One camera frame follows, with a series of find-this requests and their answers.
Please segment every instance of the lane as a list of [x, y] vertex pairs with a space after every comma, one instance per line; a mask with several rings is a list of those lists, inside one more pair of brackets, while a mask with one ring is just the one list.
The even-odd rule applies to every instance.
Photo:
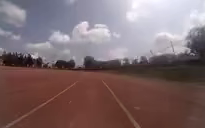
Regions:
[[99, 77], [78, 84], [14, 128], [134, 128]]
[[142, 128], [205, 127], [205, 87], [97, 75], [109, 85]]
[[75, 72], [0, 69], [0, 127], [19, 118], [79, 79]]

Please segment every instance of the blue sky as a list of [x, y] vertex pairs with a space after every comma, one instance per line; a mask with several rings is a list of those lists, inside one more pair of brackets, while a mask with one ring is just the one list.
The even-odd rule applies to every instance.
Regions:
[[186, 50], [184, 37], [205, 24], [205, 0], [0, 0], [0, 54], [29, 52], [47, 61]]

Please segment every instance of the track surface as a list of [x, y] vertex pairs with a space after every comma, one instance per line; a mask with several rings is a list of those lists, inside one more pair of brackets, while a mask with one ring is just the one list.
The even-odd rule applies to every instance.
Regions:
[[0, 128], [205, 128], [205, 86], [0, 67]]

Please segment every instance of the white cloud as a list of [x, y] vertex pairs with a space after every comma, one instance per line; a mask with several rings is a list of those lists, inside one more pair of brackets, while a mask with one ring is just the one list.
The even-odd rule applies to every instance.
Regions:
[[26, 21], [26, 11], [10, 1], [0, 0], [0, 14], [4, 22], [16, 27], [22, 27]]
[[119, 39], [119, 38], [121, 38], [121, 34], [113, 32], [113, 37]]
[[129, 11], [126, 13], [127, 20], [129, 20], [131, 22], [135, 22], [138, 19], [138, 17], [139, 17], [139, 15], [135, 11]]
[[69, 49], [64, 49], [64, 50], [62, 50], [62, 53], [68, 55], [68, 54], [70, 54], [70, 50]]
[[127, 56], [128, 49], [127, 48], [115, 48], [109, 51], [110, 59], [121, 59]]
[[131, 7], [126, 12], [126, 19], [130, 22], [135, 22], [139, 18], [147, 18], [151, 16], [151, 11], [154, 8], [162, 8], [165, 0], [132, 0]]
[[87, 21], [76, 25], [72, 32], [72, 39], [76, 42], [100, 44], [109, 42], [111, 38], [112, 34], [107, 25], [95, 24], [93, 28], [89, 29]]
[[40, 56], [47, 58], [50, 61], [55, 61], [58, 59], [70, 59], [70, 50], [69, 49], [58, 49], [54, 47], [50, 42], [42, 43], [28, 43], [25, 46], [26, 51], [32, 53], [33, 56]]
[[49, 41], [56, 44], [65, 44], [70, 42], [70, 37], [60, 31], [54, 31], [49, 37]]
[[68, 5], [72, 5], [77, 2], [77, 0], [65, 0]]
[[185, 45], [183, 36], [174, 35], [168, 32], [160, 32], [155, 35], [155, 47], [152, 51], [156, 55], [173, 53], [171, 43], [173, 44], [173, 48], [176, 54], [188, 50]]
[[5, 49], [4, 48], [0, 48], [0, 53], [4, 52]]
[[0, 28], [0, 36], [7, 37], [7, 38], [10, 38], [12, 40], [20, 40], [21, 39], [20, 35], [15, 35], [14, 33], [10, 32], [10, 31], [3, 30], [2, 28]]
[[29, 43], [29, 44], [27, 44], [27, 48], [39, 49], [39, 50], [48, 50], [48, 49], [53, 48], [53, 46], [49, 42], [36, 43], [36, 44]]

